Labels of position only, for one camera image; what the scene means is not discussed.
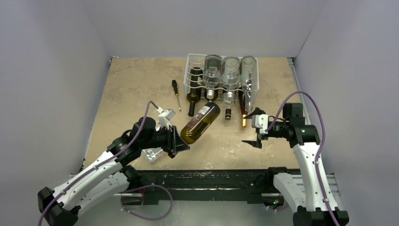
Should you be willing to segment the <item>dark labelled wine bottle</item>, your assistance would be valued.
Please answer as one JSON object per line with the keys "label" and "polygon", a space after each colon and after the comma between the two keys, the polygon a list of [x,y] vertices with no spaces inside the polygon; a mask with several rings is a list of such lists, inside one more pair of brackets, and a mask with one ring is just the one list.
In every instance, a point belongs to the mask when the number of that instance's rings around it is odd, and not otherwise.
{"label": "dark labelled wine bottle", "polygon": [[221,110],[214,102],[207,102],[183,127],[180,137],[187,144],[195,143],[216,120]]}

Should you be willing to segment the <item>clear bottle silver cap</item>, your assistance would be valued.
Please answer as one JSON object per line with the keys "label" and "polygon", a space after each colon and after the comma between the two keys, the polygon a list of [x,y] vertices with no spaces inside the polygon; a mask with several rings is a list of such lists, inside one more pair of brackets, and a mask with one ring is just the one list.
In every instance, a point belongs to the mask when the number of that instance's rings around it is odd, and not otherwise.
{"label": "clear bottle silver cap", "polygon": [[203,81],[207,89],[215,89],[221,81],[222,57],[210,54],[205,57]]}

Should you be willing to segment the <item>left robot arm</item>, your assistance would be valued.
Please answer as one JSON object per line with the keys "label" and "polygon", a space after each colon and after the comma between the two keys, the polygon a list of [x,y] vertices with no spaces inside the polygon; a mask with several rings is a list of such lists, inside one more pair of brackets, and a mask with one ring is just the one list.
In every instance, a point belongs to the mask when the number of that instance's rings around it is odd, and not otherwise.
{"label": "left robot arm", "polygon": [[84,211],[109,196],[155,188],[156,185],[145,184],[130,165],[142,150],[151,148],[160,148],[174,158],[190,146],[168,119],[157,128],[154,119],[140,118],[83,171],[56,188],[44,187],[38,192],[38,225],[46,221],[50,226],[72,226]]}

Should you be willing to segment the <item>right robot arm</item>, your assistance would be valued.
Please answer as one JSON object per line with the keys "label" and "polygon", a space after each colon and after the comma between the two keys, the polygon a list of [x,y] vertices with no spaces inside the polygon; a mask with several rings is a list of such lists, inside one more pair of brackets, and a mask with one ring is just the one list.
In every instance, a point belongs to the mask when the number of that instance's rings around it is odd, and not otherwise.
{"label": "right robot arm", "polygon": [[301,103],[286,103],[282,107],[283,119],[272,123],[269,116],[256,108],[246,119],[251,119],[256,129],[256,140],[247,141],[253,147],[261,148],[268,138],[284,138],[298,161],[303,188],[288,173],[266,176],[265,188],[271,192],[280,191],[285,203],[293,211],[295,226],[345,226],[349,215],[339,208],[327,180],[321,157],[318,155],[321,141],[314,125],[307,125]]}

